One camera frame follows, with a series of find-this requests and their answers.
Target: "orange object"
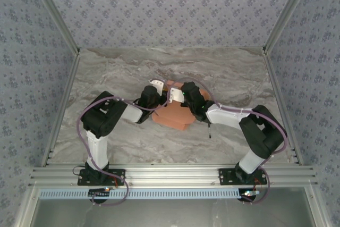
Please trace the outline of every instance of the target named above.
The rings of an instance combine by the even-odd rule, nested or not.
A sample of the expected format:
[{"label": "orange object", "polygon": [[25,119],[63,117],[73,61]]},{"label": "orange object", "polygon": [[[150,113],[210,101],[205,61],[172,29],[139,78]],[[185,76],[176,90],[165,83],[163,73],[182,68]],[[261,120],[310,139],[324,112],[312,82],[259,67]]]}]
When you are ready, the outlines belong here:
[{"label": "orange object", "polygon": [[[172,85],[173,81],[167,81],[167,84]],[[174,85],[174,87],[178,89],[182,86],[182,83],[176,83]],[[203,95],[205,100],[210,99],[206,90],[200,89],[200,93]],[[182,107],[181,102],[174,100],[171,103],[168,103],[166,107],[162,107],[161,109],[154,111],[151,116],[154,122],[177,130],[186,130],[196,119],[188,107]]]}]

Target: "enclosure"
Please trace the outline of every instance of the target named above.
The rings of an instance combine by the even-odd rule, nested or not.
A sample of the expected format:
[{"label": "enclosure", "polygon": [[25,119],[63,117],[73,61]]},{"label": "enclosure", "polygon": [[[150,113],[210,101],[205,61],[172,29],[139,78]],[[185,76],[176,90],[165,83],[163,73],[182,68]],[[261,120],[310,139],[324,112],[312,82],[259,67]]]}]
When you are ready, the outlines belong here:
[{"label": "enclosure", "polygon": [[[0,225],[340,225],[339,5],[2,0]],[[93,207],[72,173],[88,158],[80,113],[103,91],[135,100],[150,79],[183,77],[224,105],[264,105],[285,128],[288,146],[263,166],[266,200],[242,206],[239,189],[252,186],[221,183],[219,170],[249,151],[241,130],[195,121],[179,131],[150,117],[119,120],[108,135],[110,168],[124,169],[131,191],[115,208]]]}]

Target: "marble surface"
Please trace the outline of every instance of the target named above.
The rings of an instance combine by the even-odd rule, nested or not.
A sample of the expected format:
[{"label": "marble surface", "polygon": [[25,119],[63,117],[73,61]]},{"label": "marble surface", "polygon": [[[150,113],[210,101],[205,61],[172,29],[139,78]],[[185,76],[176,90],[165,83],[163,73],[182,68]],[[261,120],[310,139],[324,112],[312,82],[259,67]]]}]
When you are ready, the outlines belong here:
[{"label": "marble surface", "polygon": [[[75,122],[102,91],[136,99],[151,78],[182,77],[203,81],[225,105],[263,104],[281,121],[263,57],[256,49],[83,49],[50,162],[87,159]],[[207,124],[199,122],[178,131],[151,118],[143,124],[119,120],[109,135],[108,157],[111,163],[237,163],[249,150],[240,130],[215,124],[211,135],[209,139]],[[290,159],[287,149],[271,161],[287,163]]]}]

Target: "patterned wallpaper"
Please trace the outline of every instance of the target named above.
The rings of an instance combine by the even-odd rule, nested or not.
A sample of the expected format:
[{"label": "patterned wallpaper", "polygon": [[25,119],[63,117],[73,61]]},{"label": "patterned wallpaper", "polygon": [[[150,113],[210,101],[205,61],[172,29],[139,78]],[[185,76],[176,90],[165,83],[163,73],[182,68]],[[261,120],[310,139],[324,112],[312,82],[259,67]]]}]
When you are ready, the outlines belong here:
[{"label": "patterned wallpaper", "polygon": [[340,226],[340,0],[301,0],[271,59],[304,162]]},{"label": "patterned wallpaper", "polygon": [[41,0],[0,0],[0,226],[41,163],[72,60]]},{"label": "patterned wallpaper", "polygon": [[54,0],[80,47],[262,46],[287,0]]}]

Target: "wall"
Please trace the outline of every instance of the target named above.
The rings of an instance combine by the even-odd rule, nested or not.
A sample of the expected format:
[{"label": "wall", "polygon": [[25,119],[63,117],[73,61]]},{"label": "wall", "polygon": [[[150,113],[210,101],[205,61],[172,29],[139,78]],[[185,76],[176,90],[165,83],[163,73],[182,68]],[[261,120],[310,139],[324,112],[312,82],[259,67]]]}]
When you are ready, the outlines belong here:
[{"label": "wall", "polygon": [[0,226],[41,163],[72,60],[41,0],[0,0]]},{"label": "wall", "polygon": [[340,0],[301,0],[272,51],[306,164],[340,226]]},{"label": "wall", "polygon": [[80,47],[262,46],[287,0],[54,0]]}]

